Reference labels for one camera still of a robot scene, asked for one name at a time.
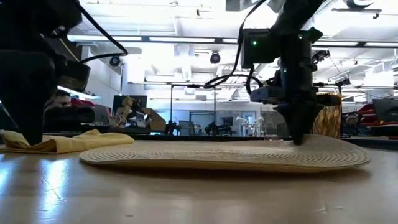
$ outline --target round placemat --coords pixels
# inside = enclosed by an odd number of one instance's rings
[[[136,141],[131,145],[82,152],[95,165],[126,168],[196,168],[266,172],[323,172],[370,162],[365,149],[326,136],[309,134],[304,144],[290,141],[173,142]]]

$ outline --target table surface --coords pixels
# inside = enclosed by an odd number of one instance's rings
[[[316,175],[141,170],[0,154],[0,223],[398,223],[398,153]]]

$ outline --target ceiling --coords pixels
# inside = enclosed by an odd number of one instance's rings
[[[159,35],[179,37],[236,38],[240,23],[250,8],[231,12],[225,0],[81,0],[82,6],[111,35]],[[398,41],[398,2],[375,0],[367,9],[381,9],[377,19],[374,14],[336,12],[346,9],[343,0],[326,0],[323,7],[308,22],[324,33],[328,40]],[[261,6],[246,21],[245,27],[264,28],[273,25],[277,18],[267,5]],[[70,35],[99,35],[86,19]],[[109,42],[92,41],[96,54],[118,49]],[[187,81],[183,73],[190,73],[190,81],[198,82],[214,75],[227,74],[233,65],[236,45],[221,44],[153,44],[123,42],[134,57],[145,62],[146,80],[164,81],[171,78]],[[210,63],[213,51],[220,54],[221,62]],[[317,82],[333,81],[339,74],[349,74],[357,84],[363,84],[364,73],[383,64],[389,70],[394,49],[329,48],[331,57],[318,64],[313,74]],[[261,80],[273,77],[277,64],[260,66],[256,76]],[[229,81],[242,83],[243,79]],[[239,92],[237,88],[229,91]]]

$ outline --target towel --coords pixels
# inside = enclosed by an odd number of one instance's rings
[[[5,147],[0,152],[23,152],[41,154],[61,154],[81,152],[105,146],[132,144],[133,138],[120,133],[101,134],[97,129],[87,131],[72,138],[62,136],[43,136],[43,142],[30,146],[22,134],[14,131],[2,131]]]

